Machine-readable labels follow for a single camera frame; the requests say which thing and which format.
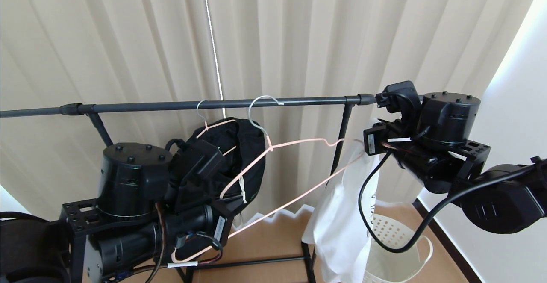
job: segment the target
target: white cloth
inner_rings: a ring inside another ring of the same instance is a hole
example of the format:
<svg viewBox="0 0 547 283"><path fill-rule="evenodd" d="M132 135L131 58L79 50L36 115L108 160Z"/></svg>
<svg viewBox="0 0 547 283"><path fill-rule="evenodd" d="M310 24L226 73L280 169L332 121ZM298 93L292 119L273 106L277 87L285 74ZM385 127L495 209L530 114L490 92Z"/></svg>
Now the white cloth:
<svg viewBox="0 0 547 283"><path fill-rule="evenodd" d="M348 150L338 164L339 168L364 153L363 145L359 143L347 141L344 148ZM359 214L357 199L361 185L378 163L378 155L368 156L365 153L330 180L309 219L302 241L315 244L326 283L363 281L371 239ZM372 219L371 209L376 202L378 175L379 172L371 178L363 193L363 211L369 220Z"/></svg>

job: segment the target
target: hanger hook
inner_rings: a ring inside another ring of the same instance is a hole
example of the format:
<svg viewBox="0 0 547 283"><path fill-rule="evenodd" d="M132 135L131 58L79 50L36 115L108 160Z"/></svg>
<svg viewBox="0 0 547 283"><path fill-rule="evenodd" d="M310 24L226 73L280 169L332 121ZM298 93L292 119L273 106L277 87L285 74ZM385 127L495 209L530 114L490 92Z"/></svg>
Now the hanger hook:
<svg viewBox="0 0 547 283"><path fill-rule="evenodd" d="M254 121L250 118L250 109L253 107L254 103L259 100L260 98L264 98L264 97L268 97L268 98L271 98L273 101L275 101L278 105L280 106L283 106L285 105L283 102L279 102L279 100L273 98L272 96L270 95L262 95L262 96L258 96L257 98L255 98L251 103L250 103L250 106L249 106L249 110L247 111L247 116L249 118L249 121L250 121L250 124L253 125L254 127L262 130L262 132L264 133L264 135L266 135L268 137L268 133L266 132L266 129L264 129L264 127L261 127L260 125L258 125L257 123L254 123Z"/></svg>
<svg viewBox="0 0 547 283"><path fill-rule="evenodd" d="M200 111L199 111L199 108L200 108L200 104L204 101L208 101L207 99L204 99L204 100L201 100L200 102L197 103L197 106L196 106L196 112L197 112L197 115L200 117L200 118L203 118L203 121L205 122L205 125L207 125L207 120L205 119L205 117L203 115L201 115Z"/></svg>

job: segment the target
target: robotic arm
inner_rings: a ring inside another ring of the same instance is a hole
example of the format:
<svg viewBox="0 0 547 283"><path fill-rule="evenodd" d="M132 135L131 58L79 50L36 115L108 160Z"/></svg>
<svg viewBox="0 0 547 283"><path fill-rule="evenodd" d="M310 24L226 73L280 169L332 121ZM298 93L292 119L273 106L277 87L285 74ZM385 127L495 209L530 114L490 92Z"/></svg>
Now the robotic arm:
<svg viewBox="0 0 547 283"><path fill-rule="evenodd" d="M468 139L479 99L448 92L421 98L412 82L402 82L377 94L376 103L390 113L400 112L401 118L382 120L364 131L366 152L386 155L361 193L390 155L430 192L448 193L407 245L389 248L377 239L383 248L408 250L449 203L461 207L478 227L499 234L516 233L545 217L547 160L534 157L530 165L498 165L481 173L490 146ZM0 222L0 283L81 282L85 274L92 283L119 282L152 271L135 266L153 257L157 271L170 261L169 254L160 252L174 248L178 259L208 245L221 256L231 222L246 206L240 196L219 200L199 187L222 160L219 150L205 141L174 157L140 143L107 147L97 199L63 204L55 222L1 214L0 219L15 219ZM362 209L361 215L375 237Z"/></svg>

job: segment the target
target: perforated basket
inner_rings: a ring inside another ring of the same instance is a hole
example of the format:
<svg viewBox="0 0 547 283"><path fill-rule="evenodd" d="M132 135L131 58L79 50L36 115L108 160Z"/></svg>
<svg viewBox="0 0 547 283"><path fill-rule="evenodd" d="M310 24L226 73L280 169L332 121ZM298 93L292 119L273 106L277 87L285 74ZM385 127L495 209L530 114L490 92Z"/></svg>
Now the perforated basket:
<svg viewBox="0 0 547 283"><path fill-rule="evenodd" d="M373 216L373 231L384 244L392 248L402 247L414 235L414 231L406 225L383 215ZM424 259L420 259L418 243L406 252L391 253L373 241L363 283L402 283L412 279L433 254L429 238L422 236L418 242L423 239L429 244L429 253Z"/></svg>

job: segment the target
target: brown floor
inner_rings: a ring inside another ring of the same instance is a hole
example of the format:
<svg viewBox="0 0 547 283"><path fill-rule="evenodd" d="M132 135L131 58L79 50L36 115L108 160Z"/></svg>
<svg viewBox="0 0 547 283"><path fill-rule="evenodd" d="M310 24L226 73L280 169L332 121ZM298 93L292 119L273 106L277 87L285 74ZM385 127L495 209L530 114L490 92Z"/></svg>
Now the brown floor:
<svg viewBox="0 0 547 283"><path fill-rule="evenodd" d="M390 208L377 208L377 213L397 219L410 228L416 228L422 218L412 205ZM300 237L306 227L310 213L292 219L279 217L275 223L261 222L232 238L224 249L223 263L260 258L275 258L298 256L302 254ZM411 283L461 283L467 282L462 272L440 244L439 240L428 228L425 232L434 246L433 256ZM316 263L315 274L317 283L321 280L319 263ZM126 279L124 283L142 283L148 273L142 273ZM154 278L154 283L177 283L182 280L174 269L162 269ZM306 271L303 261L248 265L223 269L197 271L194 283L305 283Z"/></svg>

